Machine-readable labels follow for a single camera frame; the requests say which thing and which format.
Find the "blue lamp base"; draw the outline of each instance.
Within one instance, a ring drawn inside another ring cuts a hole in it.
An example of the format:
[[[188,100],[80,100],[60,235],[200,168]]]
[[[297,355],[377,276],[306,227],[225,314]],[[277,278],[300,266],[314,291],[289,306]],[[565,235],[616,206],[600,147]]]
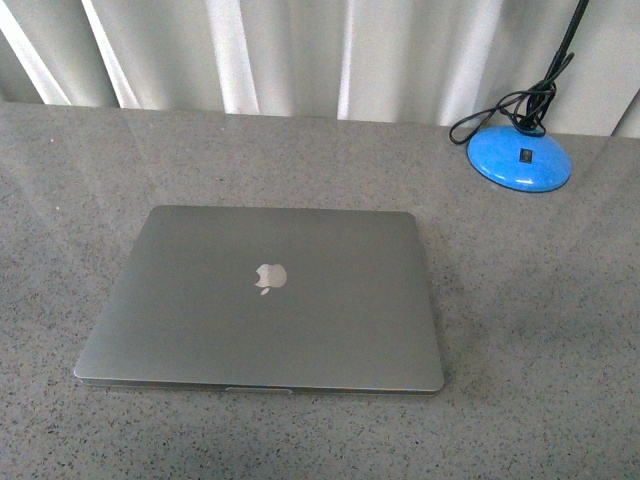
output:
[[[467,147],[471,165],[489,180],[521,192],[549,192],[567,183],[571,158],[549,135],[530,137],[512,126],[476,133]]]

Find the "gray countertop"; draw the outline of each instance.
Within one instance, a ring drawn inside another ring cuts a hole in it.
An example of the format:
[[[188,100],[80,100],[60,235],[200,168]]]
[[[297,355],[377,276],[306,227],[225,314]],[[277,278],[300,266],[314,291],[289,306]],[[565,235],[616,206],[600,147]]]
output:
[[[640,141],[497,187],[447,130],[0,104],[7,478],[640,478]],[[159,204],[407,210],[432,398],[89,388],[71,369]]]

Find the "laptop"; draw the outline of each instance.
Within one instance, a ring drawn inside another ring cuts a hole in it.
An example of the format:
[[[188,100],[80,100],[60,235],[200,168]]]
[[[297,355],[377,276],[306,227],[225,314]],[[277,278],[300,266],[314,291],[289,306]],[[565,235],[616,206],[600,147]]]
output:
[[[159,206],[75,366],[84,384],[434,394],[412,215]]]

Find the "power switch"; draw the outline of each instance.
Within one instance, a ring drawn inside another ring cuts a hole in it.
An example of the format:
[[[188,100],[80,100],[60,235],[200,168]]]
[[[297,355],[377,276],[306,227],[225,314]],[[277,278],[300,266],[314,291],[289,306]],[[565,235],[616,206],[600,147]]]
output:
[[[533,163],[533,150],[529,150],[528,148],[521,148],[520,161],[522,163]]]

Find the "apple logo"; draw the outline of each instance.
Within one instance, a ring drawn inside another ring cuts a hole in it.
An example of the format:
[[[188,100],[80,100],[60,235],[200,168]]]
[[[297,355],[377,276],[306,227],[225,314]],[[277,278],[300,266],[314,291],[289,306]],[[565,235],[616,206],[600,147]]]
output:
[[[256,270],[260,275],[260,280],[255,284],[256,287],[262,288],[260,295],[266,295],[271,288],[280,288],[287,283],[287,272],[279,263],[276,265],[260,265]]]

